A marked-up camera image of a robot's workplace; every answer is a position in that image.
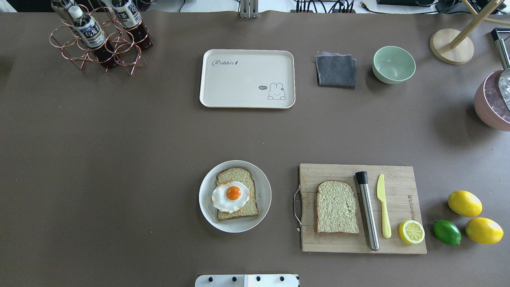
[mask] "gray towel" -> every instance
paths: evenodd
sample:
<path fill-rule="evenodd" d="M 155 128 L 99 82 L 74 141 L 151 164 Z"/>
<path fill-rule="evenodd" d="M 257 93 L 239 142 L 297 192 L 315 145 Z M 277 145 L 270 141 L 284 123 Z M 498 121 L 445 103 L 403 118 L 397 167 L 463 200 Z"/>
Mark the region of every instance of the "gray towel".
<path fill-rule="evenodd" d="M 322 52 L 315 56 L 319 86 L 356 87 L 356 59 L 352 55 Z"/>

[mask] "knife handle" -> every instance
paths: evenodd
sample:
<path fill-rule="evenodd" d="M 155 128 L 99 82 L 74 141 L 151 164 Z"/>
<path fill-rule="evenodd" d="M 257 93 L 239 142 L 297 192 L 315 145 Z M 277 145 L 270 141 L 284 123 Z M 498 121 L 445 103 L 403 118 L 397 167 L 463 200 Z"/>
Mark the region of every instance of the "knife handle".
<path fill-rule="evenodd" d="M 382 235 L 385 238 L 391 237 L 391 226 L 390 226 L 390 218 L 388 217 L 388 208 L 386 207 L 386 202 L 382 204 Z"/>
<path fill-rule="evenodd" d="M 377 230 L 375 229 L 374 211 L 372 210 L 372 202 L 370 200 L 370 191 L 368 184 L 360 184 L 361 196 L 363 197 L 363 205 L 365 208 L 365 216 L 367 218 L 368 238 L 370 249 L 379 250 L 379 239 L 377 238 Z"/>

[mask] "pink bowl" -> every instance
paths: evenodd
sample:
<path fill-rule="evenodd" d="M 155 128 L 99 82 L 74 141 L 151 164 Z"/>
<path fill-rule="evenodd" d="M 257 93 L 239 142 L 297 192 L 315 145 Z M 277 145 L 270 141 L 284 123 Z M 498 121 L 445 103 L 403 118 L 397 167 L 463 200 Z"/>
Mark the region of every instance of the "pink bowl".
<path fill-rule="evenodd" d="M 504 106 L 505 102 L 499 91 L 498 81 L 503 70 L 495 71 L 490 74 L 479 86 L 475 94 L 475 110 L 480 119 L 488 126 L 502 130 L 510 131 L 510 111 L 495 111 L 493 107 Z"/>

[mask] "citrus fruit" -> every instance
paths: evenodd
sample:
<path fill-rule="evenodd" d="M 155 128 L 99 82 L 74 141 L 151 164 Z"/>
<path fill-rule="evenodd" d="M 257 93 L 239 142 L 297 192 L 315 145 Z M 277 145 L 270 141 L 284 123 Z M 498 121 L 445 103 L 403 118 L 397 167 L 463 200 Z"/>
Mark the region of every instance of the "citrus fruit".
<path fill-rule="evenodd" d="M 481 212 L 480 199 L 465 190 L 457 190 L 450 193 L 450 196 L 448 196 L 448 206 L 455 213 L 466 217 L 475 217 Z"/>
<path fill-rule="evenodd" d="M 459 245 L 461 243 L 461 232 L 448 220 L 437 220 L 434 223 L 434 234 L 444 244 Z"/>
<path fill-rule="evenodd" d="M 400 224 L 398 235 L 407 244 L 417 244 L 425 238 L 425 230 L 419 222 L 406 220 Z"/>
<path fill-rule="evenodd" d="M 494 244 L 503 237 L 503 229 L 494 220 L 477 217 L 467 222 L 466 234 L 472 241 Z"/>

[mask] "toast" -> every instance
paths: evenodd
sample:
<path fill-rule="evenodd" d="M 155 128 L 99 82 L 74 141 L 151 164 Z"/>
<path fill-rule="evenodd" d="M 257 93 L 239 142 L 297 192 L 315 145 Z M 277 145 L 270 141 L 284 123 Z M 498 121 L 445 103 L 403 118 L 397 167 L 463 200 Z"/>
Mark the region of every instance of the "toast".
<path fill-rule="evenodd" d="M 243 168 L 226 169 L 216 176 L 216 185 L 218 186 L 229 180 L 242 182 L 250 190 L 251 196 L 248 202 L 238 211 L 225 213 L 218 210 L 218 221 L 258 216 L 260 213 L 256 202 L 255 182 L 253 181 L 251 172 Z"/>
<path fill-rule="evenodd" d="M 317 233 L 359 233 L 356 198 L 342 181 L 326 180 L 317 186 Z"/>

